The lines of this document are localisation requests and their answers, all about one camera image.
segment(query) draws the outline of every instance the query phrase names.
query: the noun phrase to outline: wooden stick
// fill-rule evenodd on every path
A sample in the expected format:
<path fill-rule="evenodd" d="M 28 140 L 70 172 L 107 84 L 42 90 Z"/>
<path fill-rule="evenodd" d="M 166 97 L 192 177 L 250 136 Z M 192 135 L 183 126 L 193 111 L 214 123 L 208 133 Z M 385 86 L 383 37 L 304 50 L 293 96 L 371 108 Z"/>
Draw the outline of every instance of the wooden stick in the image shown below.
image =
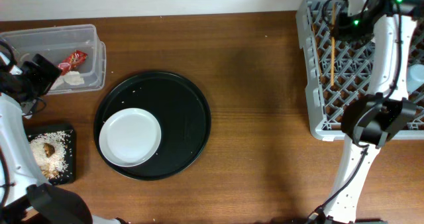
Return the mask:
<path fill-rule="evenodd" d="M 321 70 L 321 65 L 319 63 L 319 53 L 318 53 L 318 46 L 317 46 L 318 41 L 317 41 L 317 37 L 316 37 L 316 34 L 315 34 L 315 25 L 314 24 L 312 24 L 312 33 L 313 33 L 313 37 L 315 39 L 315 50 L 317 51 L 317 59 L 318 59 L 317 62 L 318 62 L 318 68 L 319 68 L 319 76 L 321 77 L 323 75 L 323 71 Z"/>
<path fill-rule="evenodd" d="M 333 3 L 333 19 L 331 21 L 333 28 L 336 24 L 336 4 Z M 331 37 L 331 86 L 334 85 L 334 62 L 336 56 L 336 41 L 334 37 Z"/>

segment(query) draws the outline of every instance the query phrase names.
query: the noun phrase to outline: white wall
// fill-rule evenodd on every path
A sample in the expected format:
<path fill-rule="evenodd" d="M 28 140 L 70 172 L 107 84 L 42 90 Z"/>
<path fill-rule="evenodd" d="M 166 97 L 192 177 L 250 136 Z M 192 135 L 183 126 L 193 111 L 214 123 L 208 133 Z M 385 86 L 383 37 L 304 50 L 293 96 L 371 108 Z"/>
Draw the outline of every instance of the white wall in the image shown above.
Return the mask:
<path fill-rule="evenodd" d="M 0 0 L 0 21 L 297 10 L 302 0 Z"/>

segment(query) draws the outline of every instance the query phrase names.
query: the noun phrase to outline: white round dish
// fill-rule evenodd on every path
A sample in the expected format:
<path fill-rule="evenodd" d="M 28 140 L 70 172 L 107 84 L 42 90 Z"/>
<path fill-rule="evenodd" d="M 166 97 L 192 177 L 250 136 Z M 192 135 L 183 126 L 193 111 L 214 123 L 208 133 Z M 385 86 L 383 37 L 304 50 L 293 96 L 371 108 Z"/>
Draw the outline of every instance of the white round dish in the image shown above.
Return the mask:
<path fill-rule="evenodd" d="M 112 164 L 133 167 L 153 156 L 161 136 L 159 122 L 152 114 L 128 108 L 110 116 L 102 126 L 99 147 Z"/>

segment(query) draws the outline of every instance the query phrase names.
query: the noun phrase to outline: wood grain surface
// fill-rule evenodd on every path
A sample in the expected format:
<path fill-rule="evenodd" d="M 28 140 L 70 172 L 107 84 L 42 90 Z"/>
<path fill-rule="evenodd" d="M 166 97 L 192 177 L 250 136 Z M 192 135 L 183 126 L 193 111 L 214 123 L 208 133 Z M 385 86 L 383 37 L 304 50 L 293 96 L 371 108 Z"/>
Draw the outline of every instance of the wood grain surface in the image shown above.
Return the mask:
<path fill-rule="evenodd" d="M 254 223 L 306 217 L 328 197 L 343 142 L 313 138 L 303 51 L 294 12 L 2 22 L 0 30 L 93 24 L 106 44 L 101 91 L 46 96 L 25 125 L 70 122 L 78 134 L 77 180 L 62 186 L 91 212 L 132 223 Z M 212 112 L 209 142 L 182 173 L 155 182 L 126 178 L 97 153 L 93 119 L 131 74 L 179 73 Z M 365 183 L 358 218 L 424 219 L 424 143 L 392 141 Z"/>

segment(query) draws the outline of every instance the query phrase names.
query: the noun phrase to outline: black plate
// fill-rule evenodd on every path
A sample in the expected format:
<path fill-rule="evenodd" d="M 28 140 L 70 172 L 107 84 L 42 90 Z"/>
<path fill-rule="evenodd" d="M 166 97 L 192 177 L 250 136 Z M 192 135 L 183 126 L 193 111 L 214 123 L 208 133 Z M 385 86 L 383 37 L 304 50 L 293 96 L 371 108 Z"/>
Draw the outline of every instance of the black plate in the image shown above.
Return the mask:
<path fill-rule="evenodd" d="M 48 181 L 52 185 L 60 184 L 71 184 L 76 178 L 76 152 L 77 152 L 77 134 L 72 125 L 67 123 L 57 124 L 57 125 L 46 125 L 46 126 L 37 126 L 30 127 L 25 129 L 26 137 L 28 141 L 31 142 L 38 135 L 43 135 L 46 133 L 55 133 L 58 131 L 64 131 L 65 134 L 69 135 L 65 137 L 65 163 L 68 164 L 68 168 L 64 172 L 59 172 L 60 177 L 51 178 Z"/>
<path fill-rule="evenodd" d="M 99 147 L 106 120 L 127 108 L 140 108 L 158 120 L 162 138 L 156 154 L 135 167 L 110 163 Z M 120 174 L 159 180 L 181 172 L 201 153 L 211 130 L 211 112 L 199 88 L 169 72 L 144 72 L 115 87 L 101 102 L 94 120 L 94 140 L 102 159 Z"/>

